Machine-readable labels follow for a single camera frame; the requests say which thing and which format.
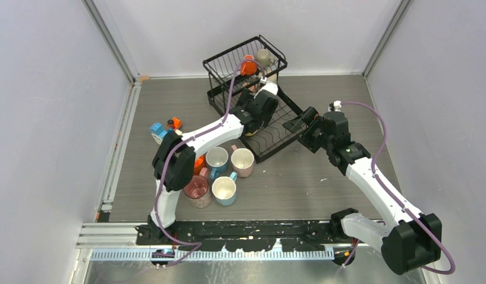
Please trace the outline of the yellow mug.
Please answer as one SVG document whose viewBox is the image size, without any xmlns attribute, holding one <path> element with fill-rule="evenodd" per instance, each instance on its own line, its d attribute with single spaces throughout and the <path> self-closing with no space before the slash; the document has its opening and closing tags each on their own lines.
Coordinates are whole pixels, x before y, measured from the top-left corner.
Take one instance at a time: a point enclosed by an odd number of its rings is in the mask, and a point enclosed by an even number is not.
<svg viewBox="0 0 486 284">
<path fill-rule="evenodd" d="M 258 130 L 254 131 L 254 132 L 252 132 L 252 133 L 246 133 L 246 135 L 245 135 L 245 136 L 246 136 L 246 137 L 252 137 L 252 136 L 254 136 L 256 133 L 258 133 Z"/>
</svg>

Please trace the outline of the small orange cup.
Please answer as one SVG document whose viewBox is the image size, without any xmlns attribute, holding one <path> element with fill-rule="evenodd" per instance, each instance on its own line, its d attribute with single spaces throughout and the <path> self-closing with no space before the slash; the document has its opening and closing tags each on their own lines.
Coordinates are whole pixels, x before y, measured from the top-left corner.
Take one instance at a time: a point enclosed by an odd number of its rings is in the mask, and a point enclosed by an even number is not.
<svg viewBox="0 0 486 284">
<path fill-rule="evenodd" d="M 258 65 L 254 62 L 254 56 L 246 55 L 244 56 L 244 61 L 241 64 L 240 75 L 241 76 L 252 76 L 257 72 Z"/>
</svg>

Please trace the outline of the light pink faceted mug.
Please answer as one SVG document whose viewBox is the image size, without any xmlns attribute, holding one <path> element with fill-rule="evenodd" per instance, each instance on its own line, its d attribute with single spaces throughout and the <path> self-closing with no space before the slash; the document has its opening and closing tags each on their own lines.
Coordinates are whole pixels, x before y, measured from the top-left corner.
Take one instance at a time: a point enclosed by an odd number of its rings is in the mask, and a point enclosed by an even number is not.
<svg viewBox="0 0 486 284">
<path fill-rule="evenodd" d="M 231 165 L 234 172 L 237 173 L 240 178 L 247 178 L 251 175 L 255 158 L 253 153 L 246 148 L 238 148 L 236 145 L 231 146 Z"/>
</svg>

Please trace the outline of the large orange mug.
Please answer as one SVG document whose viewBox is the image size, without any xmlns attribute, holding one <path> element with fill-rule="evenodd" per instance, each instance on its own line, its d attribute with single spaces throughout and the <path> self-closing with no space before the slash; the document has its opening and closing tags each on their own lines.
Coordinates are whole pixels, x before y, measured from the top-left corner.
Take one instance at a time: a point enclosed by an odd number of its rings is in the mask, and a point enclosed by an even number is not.
<svg viewBox="0 0 486 284">
<path fill-rule="evenodd" d="M 199 175 L 200 171 L 204 167 L 206 167 L 206 162 L 205 162 L 205 155 L 203 154 L 199 158 L 196 159 L 195 164 L 194 164 L 193 174 Z"/>
</svg>

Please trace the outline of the light blue faceted mug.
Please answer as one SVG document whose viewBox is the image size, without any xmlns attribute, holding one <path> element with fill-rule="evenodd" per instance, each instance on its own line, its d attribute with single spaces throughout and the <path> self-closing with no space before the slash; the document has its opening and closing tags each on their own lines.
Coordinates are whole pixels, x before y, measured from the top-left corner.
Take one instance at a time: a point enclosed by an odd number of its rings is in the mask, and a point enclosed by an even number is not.
<svg viewBox="0 0 486 284">
<path fill-rule="evenodd" d="M 220 176 L 212 184 L 212 193 L 218 204 L 230 206 L 236 200 L 236 180 L 237 172 L 232 172 L 229 176 Z"/>
</svg>

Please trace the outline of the pink patterned mug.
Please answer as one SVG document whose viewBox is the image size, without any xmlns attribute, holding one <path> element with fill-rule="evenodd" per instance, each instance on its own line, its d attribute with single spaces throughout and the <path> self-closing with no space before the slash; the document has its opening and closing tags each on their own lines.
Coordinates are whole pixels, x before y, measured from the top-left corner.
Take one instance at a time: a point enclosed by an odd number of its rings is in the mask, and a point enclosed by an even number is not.
<svg viewBox="0 0 486 284">
<path fill-rule="evenodd" d="M 198 175 L 194 175 L 183 192 L 190 203 L 196 208 L 206 208 L 212 201 L 209 184 L 209 169 L 204 167 Z"/>
</svg>

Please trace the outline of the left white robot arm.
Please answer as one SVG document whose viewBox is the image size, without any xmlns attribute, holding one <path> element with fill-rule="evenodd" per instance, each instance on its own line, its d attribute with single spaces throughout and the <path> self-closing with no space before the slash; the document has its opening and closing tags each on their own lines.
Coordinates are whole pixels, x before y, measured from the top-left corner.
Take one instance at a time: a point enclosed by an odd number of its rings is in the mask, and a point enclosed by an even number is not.
<svg viewBox="0 0 486 284">
<path fill-rule="evenodd" d="M 179 195 L 192 179 L 195 161 L 222 143 L 266 127 L 278 106 L 278 90 L 275 83 L 256 93 L 243 89 L 236 105 L 222 118 L 189 133 L 169 132 L 164 136 L 152 161 L 156 190 L 147 223 L 153 240 L 166 245 L 173 239 L 171 225 L 176 220 Z"/>
</svg>

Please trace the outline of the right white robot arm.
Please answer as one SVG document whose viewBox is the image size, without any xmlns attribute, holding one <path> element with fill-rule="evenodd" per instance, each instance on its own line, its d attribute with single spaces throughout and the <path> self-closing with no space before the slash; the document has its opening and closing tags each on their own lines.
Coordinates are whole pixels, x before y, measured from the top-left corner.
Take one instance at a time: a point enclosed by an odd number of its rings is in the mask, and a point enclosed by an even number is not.
<svg viewBox="0 0 486 284">
<path fill-rule="evenodd" d="M 441 258 L 440 219 L 422 213 L 388 181 L 365 147 L 352 140 L 348 119 L 338 107 L 323 115 L 309 107 L 284 127 L 298 133 L 298 141 L 312 153 L 324 149 L 330 163 L 364 193 L 383 219 L 378 223 L 353 208 L 336 212 L 329 224 L 333 240 L 364 242 L 378 250 L 397 275 Z"/>
</svg>

